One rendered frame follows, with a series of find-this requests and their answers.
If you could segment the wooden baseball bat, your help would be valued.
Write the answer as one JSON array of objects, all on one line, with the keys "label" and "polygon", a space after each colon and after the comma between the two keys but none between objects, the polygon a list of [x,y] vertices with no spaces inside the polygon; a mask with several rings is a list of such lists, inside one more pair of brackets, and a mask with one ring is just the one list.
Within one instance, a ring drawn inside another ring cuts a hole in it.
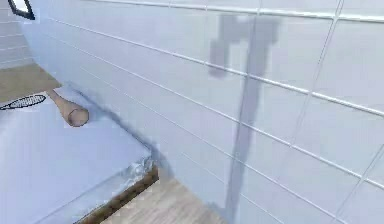
[{"label": "wooden baseball bat", "polygon": [[46,93],[56,104],[61,116],[70,126],[81,127],[89,121],[89,112],[84,107],[63,98],[54,90],[47,90]]}]

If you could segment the black framed window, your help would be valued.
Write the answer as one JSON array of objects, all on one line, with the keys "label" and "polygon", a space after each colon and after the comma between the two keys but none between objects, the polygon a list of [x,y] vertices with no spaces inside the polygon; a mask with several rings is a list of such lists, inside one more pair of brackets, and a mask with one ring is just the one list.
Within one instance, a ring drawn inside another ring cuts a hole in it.
[{"label": "black framed window", "polygon": [[29,0],[7,0],[8,4],[15,15],[23,18],[34,20],[35,16]]}]

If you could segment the white bed with wooden base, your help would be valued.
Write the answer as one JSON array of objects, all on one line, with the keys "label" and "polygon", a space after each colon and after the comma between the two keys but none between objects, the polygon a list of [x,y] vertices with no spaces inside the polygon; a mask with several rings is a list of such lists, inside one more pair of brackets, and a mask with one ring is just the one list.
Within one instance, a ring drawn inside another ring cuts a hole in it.
[{"label": "white bed with wooden base", "polygon": [[75,224],[153,167],[150,150],[85,94],[56,92],[89,121],[68,125],[49,97],[0,110],[0,224]]}]

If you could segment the black tennis racket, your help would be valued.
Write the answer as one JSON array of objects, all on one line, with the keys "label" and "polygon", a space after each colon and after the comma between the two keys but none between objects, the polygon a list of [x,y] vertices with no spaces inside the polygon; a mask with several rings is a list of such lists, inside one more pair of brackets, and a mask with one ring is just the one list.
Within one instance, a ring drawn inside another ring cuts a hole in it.
[{"label": "black tennis racket", "polygon": [[41,94],[25,96],[14,100],[4,106],[0,107],[0,110],[12,110],[12,109],[21,109],[26,107],[31,107],[37,104],[40,104],[46,100],[46,97]]}]

